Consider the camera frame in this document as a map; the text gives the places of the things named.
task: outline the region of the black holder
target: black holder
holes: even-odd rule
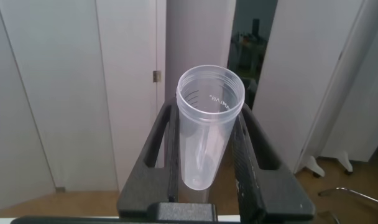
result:
[[[165,164],[155,168],[166,135]],[[270,147],[250,108],[237,116],[228,147],[233,149],[241,223],[309,223],[312,204],[294,175]],[[179,110],[176,99],[166,101],[119,196],[120,219],[22,217],[28,223],[215,223],[215,205],[178,203]]]

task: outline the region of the plastic cylinder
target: plastic cylinder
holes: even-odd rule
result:
[[[179,79],[180,168],[189,188],[213,183],[243,103],[243,82],[226,68],[197,66]]]

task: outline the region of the doorway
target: doorway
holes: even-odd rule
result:
[[[245,103],[252,108],[264,62],[277,0],[237,0],[228,68],[246,88]]]

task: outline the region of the white door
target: white door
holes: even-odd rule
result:
[[[0,16],[0,209],[54,191]]]
[[[97,0],[104,76],[121,190],[164,102],[165,0]]]
[[[164,99],[159,4],[0,1],[57,187],[123,187]]]

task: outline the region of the white furniture foot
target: white furniture foot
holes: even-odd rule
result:
[[[338,159],[338,162],[345,167],[345,174],[351,175],[353,173],[353,168],[349,161],[348,153],[346,151],[341,151],[337,154],[336,158]]]
[[[310,169],[313,172],[315,177],[324,177],[325,171],[318,165],[316,159],[313,156],[310,156],[305,164],[305,167]]]

